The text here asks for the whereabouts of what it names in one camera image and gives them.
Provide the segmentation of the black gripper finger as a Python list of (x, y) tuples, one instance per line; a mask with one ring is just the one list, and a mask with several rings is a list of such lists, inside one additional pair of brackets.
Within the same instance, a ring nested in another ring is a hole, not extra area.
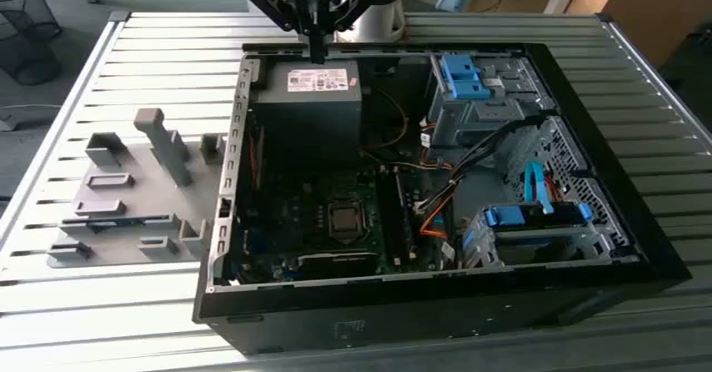
[(334, 7), (330, 0), (318, 0), (318, 64), (326, 62), (327, 39), (348, 30), (371, 6), (371, 0), (346, 0)]
[(318, 27), (311, 6), (316, 0), (250, 0), (284, 31), (295, 31), (308, 46), (310, 59), (318, 62)]

